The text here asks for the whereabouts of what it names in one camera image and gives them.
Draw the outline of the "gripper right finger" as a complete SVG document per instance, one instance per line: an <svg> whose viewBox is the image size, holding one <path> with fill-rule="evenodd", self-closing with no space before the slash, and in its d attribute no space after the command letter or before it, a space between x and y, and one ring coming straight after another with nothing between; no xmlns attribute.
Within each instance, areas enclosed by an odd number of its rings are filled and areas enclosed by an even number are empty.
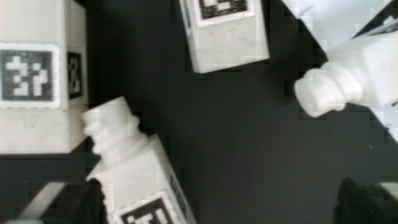
<svg viewBox="0 0 398 224"><path fill-rule="evenodd" d="M398 224L398 182L340 185L336 224Z"/></svg>

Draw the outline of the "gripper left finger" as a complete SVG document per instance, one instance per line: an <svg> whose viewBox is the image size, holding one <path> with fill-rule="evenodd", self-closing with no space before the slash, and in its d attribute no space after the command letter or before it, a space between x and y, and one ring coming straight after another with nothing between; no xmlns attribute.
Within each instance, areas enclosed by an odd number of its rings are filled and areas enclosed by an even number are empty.
<svg viewBox="0 0 398 224"><path fill-rule="evenodd" d="M104 199L98 181L50 182L6 224L107 224Z"/></svg>

